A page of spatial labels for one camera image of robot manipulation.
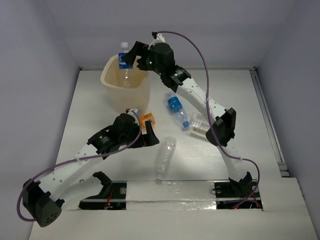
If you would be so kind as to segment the blue label bottle white cap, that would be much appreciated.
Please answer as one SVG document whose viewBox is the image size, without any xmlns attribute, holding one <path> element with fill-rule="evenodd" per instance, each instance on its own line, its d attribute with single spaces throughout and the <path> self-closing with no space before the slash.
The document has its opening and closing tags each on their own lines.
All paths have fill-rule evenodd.
<svg viewBox="0 0 320 240">
<path fill-rule="evenodd" d="M 130 88 L 132 83 L 130 78 L 132 67 L 123 60 L 123 57 L 128 53 L 128 43 L 122 42 L 120 46 L 121 51 L 118 53 L 119 86 L 123 88 Z"/>
</svg>

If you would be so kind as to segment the clear crushed label-free bottle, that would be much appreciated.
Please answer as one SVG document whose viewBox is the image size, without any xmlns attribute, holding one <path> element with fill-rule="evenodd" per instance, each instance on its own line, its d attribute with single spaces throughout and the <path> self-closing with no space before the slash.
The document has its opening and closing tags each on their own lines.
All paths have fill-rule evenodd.
<svg viewBox="0 0 320 240">
<path fill-rule="evenodd" d="M 161 143 L 155 162 L 155 177 L 157 181 L 163 181 L 166 178 L 176 145 L 176 138 L 171 136 L 166 137 Z"/>
</svg>

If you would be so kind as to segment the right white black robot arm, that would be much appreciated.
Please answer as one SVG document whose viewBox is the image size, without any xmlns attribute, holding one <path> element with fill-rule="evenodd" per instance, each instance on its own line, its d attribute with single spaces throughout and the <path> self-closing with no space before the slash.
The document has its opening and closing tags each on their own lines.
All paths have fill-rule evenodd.
<svg viewBox="0 0 320 240">
<path fill-rule="evenodd" d="M 242 196 L 249 189 L 252 177 L 242 166 L 242 160 L 235 141 L 236 111 L 226 109 L 206 96 L 190 73 L 176 64 L 174 52 L 167 43 L 149 46 L 137 41 L 133 48 L 122 56 L 129 66 L 137 63 L 142 71 L 152 71 L 160 76 L 162 83 L 187 100 L 209 122 L 207 140 L 216 146 L 226 165 L 230 190 L 235 196 Z"/>
</svg>

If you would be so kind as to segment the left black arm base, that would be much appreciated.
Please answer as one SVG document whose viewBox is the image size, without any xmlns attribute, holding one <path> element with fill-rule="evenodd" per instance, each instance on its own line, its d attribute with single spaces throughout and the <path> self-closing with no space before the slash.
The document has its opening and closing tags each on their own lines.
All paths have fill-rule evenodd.
<svg viewBox="0 0 320 240">
<path fill-rule="evenodd" d="M 82 199 L 78 207 L 81 210 L 126 210 L 127 181 L 112 181 L 102 171 L 92 176 L 100 181 L 100 192 Z"/>
</svg>

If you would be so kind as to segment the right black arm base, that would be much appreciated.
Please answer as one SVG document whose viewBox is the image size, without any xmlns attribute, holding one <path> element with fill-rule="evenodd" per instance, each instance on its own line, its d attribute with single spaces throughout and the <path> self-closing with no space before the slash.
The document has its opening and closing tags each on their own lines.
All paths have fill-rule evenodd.
<svg viewBox="0 0 320 240">
<path fill-rule="evenodd" d="M 231 209 L 263 209 L 263 204 L 256 181 L 250 183 L 244 193 L 236 193 L 228 181 L 218 181 L 213 184 L 210 193 L 216 197 L 216 208 L 218 210 Z"/>
</svg>

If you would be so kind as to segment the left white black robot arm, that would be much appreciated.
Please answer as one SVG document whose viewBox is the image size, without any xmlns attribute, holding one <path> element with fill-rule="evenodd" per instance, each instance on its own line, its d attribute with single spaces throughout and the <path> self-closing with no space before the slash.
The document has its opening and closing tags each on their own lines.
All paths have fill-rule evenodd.
<svg viewBox="0 0 320 240">
<path fill-rule="evenodd" d="M 62 195 L 86 171 L 111 155 L 126 149 L 151 147 L 159 144 L 150 121 L 146 132 L 136 110 L 130 109 L 117 116 L 113 124 L 91 136 L 73 159 L 56 164 L 27 180 L 16 204 L 16 212 L 23 221 L 21 207 L 32 216 L 30 222 L 44 228 L 54 222 L 62 212 Z"/>
</svg>

